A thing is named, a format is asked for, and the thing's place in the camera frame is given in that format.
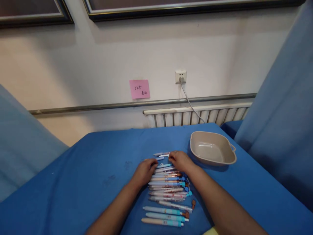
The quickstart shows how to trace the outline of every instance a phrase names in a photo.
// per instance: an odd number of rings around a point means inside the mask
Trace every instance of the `wall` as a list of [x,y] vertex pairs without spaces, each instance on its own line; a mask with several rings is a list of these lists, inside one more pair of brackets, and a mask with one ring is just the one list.
[[[174,82],[177,69],[187,70],[190,97],[257,92],[298,12],[279,8],[95,24],[82,1],[67,5],[75,25],[0,32],[0,82],[28,110],[131,102],[128,80],[136,78],[149,79],[150,100],[182,98]],[[72,145],[91,131],[145,127],[138,111],[39,120]]]

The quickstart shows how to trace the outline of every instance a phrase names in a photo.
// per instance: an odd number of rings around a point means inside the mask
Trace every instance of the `radiator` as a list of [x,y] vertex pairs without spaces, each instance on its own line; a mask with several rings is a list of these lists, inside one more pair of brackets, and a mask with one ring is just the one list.
[[[228,121],[243,120],[252,102],[195,106],[195,111],[206,123],[222,125]],[[185,126],[203,123],[191,107],[145,110],[149,127]]]

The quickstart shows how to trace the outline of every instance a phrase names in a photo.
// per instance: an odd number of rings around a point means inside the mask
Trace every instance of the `sticky note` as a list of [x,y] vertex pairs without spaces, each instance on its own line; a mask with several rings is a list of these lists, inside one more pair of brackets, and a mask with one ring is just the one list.
[[149,82],[144,80],[129,80],[132,99],[150,98]]

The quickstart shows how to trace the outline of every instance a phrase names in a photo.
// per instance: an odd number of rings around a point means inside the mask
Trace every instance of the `framed picture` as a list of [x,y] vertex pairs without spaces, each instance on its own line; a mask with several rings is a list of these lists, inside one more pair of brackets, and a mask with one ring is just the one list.
[[305,0],[83,0],[92,21],[299,6]]
[[0,28],[73,24],[64,0],[0,0]]

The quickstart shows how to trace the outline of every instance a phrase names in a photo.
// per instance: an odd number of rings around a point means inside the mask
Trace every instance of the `hand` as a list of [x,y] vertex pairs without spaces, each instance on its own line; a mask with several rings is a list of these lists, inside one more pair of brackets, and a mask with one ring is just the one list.
[[141,162],[133,177],[130,180],[130,184],[135,187],[141,188],[146,185],[152,177],[154,170],[156,169],[158,162],[155,158],[149,158]]
[[169,161],[176,167],[177,170],[188,174],[188,170],[193,168],[195,164],[183,151],[170,152]]

